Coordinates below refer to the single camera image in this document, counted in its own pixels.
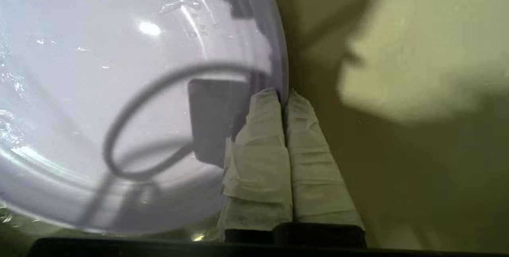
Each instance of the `beige wall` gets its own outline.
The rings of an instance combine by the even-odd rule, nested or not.
[[[505,0],[278,0],[374,247],[509,252]]]

